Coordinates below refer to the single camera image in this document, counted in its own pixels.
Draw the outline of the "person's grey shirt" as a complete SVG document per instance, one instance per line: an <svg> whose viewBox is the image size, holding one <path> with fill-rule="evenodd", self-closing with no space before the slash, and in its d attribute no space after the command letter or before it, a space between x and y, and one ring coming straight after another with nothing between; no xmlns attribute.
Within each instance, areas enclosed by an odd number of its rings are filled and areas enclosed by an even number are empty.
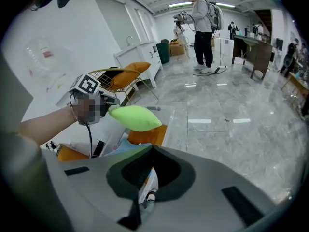
<svg viewBox="0 0 309 232"><path fill-rule="evenodd" d="M18 132L32 100L0 52L0 232L74 232L42 151Z"/></svg>

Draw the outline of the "white water dispenser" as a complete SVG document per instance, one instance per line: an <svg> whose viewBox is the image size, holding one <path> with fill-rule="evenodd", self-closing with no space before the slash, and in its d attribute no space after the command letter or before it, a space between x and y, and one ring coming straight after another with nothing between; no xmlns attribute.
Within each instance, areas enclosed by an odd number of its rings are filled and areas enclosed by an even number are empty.
<svg viewBox="0 0 309 232"><path fill-rule="evenodd" d="M22 120L40 117L69 105L69 89L78 75L78 72L73 71L34 75L31 78L35 81L34 97Z"/></svg>

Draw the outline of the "orange sofa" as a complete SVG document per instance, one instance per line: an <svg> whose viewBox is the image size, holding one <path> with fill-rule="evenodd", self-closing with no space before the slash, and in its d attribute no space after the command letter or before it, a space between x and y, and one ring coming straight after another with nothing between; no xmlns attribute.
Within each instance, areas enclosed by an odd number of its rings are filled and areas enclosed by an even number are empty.
<svg viewBox="0 0 309 232"><path fill-rule="evenodd" d="M59 145L59 152L57 155L57 159L60 162L67 162L67 161L89 159L89 156L82 154L78 151L75 151L65 145Z"/></svg>

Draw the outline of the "white low cabinet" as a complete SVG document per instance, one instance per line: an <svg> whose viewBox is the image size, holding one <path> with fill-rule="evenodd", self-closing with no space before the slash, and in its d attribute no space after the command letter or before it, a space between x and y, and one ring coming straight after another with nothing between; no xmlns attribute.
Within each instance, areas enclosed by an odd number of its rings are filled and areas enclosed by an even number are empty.
<svg viewBox="0 0 309 232"><path fill-rule="evenodd" d="M225 38L214 38L213 57L215 63L228 66L232 63L234 41Z"/></svg>

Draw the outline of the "orange square cushion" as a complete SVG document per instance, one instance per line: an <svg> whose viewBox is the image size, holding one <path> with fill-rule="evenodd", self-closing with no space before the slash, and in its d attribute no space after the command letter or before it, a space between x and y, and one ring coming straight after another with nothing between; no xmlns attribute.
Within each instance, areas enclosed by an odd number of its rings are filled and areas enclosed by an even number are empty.
<svg viewBox="0 0 309 232"><path fill-rule="evenodd" d="M144 132L131 131L127 139L135 145L151 143L152 145L161 146L164 141L166 130L167 125L162 125Z"/></svg>

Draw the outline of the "green star pillow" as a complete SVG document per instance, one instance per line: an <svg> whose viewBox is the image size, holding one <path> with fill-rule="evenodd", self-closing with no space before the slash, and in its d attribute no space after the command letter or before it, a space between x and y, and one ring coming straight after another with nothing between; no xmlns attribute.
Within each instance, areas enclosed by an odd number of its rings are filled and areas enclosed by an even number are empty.
<svg viewBox="0 0 309 232"><path fill-rule="evenodd" d="M162 126L162 122L153 112L138 105L111 109L109 115L132 131L144 132Z"/></svg>

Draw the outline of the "dark brown desk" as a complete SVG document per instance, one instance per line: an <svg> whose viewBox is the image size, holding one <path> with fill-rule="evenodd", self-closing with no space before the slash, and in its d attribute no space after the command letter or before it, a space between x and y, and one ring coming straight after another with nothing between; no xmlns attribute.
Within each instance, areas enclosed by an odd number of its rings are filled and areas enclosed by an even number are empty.
<svg viewBox="0 0 309 232"><path fill-rule="evenodd" d="M250 78L253 78L255 71L262 73L261 80L264 80L272 55L272 45L252 37L234 36L232 63L235 58L242 58L242 64L249 62L253 65Z"/></svg>

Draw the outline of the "white sink cabinet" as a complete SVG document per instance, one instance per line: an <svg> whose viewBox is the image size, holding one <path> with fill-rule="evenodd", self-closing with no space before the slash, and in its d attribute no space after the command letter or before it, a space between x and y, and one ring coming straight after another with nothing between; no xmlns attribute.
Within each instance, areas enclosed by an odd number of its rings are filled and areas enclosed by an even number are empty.
<svg viewBox="0 0 309 232"><path fill-rule="evenodd" d="M158 49L155 42L142 42L139 45L131 45L114 54L114 58L122 68L132 62L149 62L151 66L145 70L140 78L149 80L153 88L156 88L155 76L159 70L163 70Z"/></svg>

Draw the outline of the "black white striped sofa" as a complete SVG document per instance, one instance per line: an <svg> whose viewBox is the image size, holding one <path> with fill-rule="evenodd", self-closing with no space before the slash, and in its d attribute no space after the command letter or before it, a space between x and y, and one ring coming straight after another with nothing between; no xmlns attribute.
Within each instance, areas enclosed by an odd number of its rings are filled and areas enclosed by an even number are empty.
<svg viewBox="0 0 309 232"><path fill-rule="evenodd" d="M61 146L57 145L53 141L47 142L44 147L45 147L45 149L54 152L56 155L58 155L60 150L61 150Z"/></svg>

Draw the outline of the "clear water jug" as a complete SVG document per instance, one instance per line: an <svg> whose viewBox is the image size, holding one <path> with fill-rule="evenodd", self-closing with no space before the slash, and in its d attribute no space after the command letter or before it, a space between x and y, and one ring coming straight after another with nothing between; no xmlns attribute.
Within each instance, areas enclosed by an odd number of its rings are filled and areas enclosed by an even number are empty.
<svg viewBox="0 0 309 232"><path fill-rule="evenodd" d="M47 76L60 71L53 47L46 37L29 40L23 54L31 75Z"/></svg>

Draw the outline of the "blue star pillow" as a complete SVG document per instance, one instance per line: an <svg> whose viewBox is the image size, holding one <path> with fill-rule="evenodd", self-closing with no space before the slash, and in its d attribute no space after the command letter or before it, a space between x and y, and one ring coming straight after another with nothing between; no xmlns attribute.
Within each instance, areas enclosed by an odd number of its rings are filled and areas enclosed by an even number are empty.
<svg viewBox="0 0 309 232"><path fill-rule="evenodd" d="M121 142L117 145L115 145L111 152L104 154L104 156L109 155L115 155L115 154L121 154L128 151L136 150L139 148L146 148L148 146L152 146L151 143L145 143L145 144L132 144L128 139L122 139Z"/></svg>

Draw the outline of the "person's left forearm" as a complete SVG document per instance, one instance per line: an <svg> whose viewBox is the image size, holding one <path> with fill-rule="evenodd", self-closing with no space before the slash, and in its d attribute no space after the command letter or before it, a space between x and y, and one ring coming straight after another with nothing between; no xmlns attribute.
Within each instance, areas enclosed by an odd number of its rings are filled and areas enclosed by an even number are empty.
<svg viewBox="0 0 309 232"><path fill-rule="evenodd" d="M67 106L47 115L23 121L19 126L19 134L32 139L38 145L43 145L76 121L72 109Z"/></svg>

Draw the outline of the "black cloth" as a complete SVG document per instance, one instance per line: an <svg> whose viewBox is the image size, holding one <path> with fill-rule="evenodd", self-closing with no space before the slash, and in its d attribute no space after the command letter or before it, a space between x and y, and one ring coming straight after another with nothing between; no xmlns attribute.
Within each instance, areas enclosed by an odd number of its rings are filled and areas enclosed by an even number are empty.
<svg viewBox="0 0 309 232"><path fill-rule="evenodd" d="M121 72L122 70L120 70L118 67L110 67L107 71L99 76L98 81L100 81L102 87L109 87L113 78Z"/></svg>

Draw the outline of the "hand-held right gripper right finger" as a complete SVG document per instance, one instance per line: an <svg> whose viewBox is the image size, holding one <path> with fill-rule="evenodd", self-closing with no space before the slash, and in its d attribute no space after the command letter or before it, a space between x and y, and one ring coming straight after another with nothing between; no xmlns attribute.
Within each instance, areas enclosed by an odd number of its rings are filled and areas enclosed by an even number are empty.
<svg viewBox="0 0 309 232"><path fill-rule="evenodd" d="M179 176L160 187L153 212L140 232L242 232L255 231L256 223L275 207L258 187L226 165L182 151L156 150L168 176Z"/></svg>

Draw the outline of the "brown cardboard box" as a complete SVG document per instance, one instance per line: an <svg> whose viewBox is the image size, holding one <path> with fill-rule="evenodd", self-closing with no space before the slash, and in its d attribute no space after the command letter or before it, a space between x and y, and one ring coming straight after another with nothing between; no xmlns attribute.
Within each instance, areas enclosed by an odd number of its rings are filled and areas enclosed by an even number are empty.
<svg viewBox="0 0 309 232"><path fill-rule="evenodd" d="M170 42L169 50L171 56L179 56L185 54L184 44L178 41Z"/></svg>

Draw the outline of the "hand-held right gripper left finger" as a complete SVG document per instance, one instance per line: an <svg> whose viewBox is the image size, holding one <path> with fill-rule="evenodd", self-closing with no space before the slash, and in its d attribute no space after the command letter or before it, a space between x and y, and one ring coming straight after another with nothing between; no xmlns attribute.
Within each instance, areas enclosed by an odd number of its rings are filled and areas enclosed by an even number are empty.
<svg viewBox="0 0 309 232"><path fill-rule="evenodd" d="M150 150L72 162L45 151L50 180L75 232L155 232L154 212L140 222L139 189L112 172L117 163L127 165Z"/></svg>

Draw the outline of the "dark green bin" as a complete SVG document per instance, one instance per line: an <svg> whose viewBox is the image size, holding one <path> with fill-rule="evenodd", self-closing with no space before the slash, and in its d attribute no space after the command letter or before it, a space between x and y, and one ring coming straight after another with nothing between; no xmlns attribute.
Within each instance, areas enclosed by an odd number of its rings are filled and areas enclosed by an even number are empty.
<svg viewBox="0 0 309 232"><path fill-rule="evenodd" d="M170 48L169 43L157 43L157 51L162 64L168 63L170 61Z"/></svg>

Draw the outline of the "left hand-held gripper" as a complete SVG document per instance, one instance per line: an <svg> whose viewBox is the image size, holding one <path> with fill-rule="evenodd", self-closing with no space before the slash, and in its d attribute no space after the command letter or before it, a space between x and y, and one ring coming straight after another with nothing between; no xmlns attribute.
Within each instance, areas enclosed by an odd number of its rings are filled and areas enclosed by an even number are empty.
<svg viewBox="0 0 309 232"><path fill-rule="evenodd" d="M98 123L111 106L119 104L116 97L102 97L99 81L87 73L75 78L64 76L56 85L56 106L72 108L80 125Z"/></svg>

